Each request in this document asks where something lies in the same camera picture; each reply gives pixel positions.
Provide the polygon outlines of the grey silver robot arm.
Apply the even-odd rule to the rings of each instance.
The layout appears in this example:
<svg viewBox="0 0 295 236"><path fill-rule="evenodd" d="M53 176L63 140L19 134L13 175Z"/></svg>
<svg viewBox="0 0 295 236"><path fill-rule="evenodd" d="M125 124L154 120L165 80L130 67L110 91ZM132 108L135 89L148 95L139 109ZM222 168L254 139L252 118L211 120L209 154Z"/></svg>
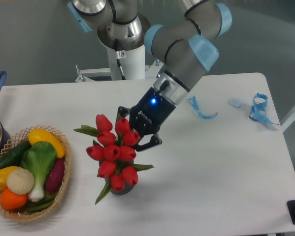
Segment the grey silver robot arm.
<svg viewBox="0 0 295 236"><path fill-rule="evenodd" d="M135 0L71 0L68 9L84 32L94 31L106 48L113 80L145 78L145 54L159 60L165 70L139 102L119 107L130 128L143 138L142 151L162 143L162 123L216 62L219 52L211 40L232 24L229 8L208 0L181 0L184 21L174 27L151 25L138 13Z"/></svg>

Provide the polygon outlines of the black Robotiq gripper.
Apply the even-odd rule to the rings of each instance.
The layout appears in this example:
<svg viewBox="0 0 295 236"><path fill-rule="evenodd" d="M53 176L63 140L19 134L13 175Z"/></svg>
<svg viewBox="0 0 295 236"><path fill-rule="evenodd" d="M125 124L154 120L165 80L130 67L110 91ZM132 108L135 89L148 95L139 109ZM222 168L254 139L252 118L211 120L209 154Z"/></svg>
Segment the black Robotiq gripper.
<svg viewBox="0 0 295 236"><path fill-rule="evenodd" d="M140 136L153 134L149 142L133 146L136 151L144 151L163 143L157 132L174 109L175 105L151 87L131 109L119 106L116 120L130 115L130 128Z"/></svg>

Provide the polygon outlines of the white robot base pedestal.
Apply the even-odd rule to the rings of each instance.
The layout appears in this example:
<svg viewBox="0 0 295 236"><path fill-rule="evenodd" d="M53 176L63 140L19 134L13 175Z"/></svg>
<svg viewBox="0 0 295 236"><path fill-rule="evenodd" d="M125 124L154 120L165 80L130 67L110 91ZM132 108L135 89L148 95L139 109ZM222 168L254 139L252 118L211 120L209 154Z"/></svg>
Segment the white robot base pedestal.
<svg viewBox="0 0 295 236"><path fill-rule="evenodd" d="M145 78L145 47L133 50L115 51L106 47L111 79L122 80L123 72L126 80L141 80Z"/></svg>

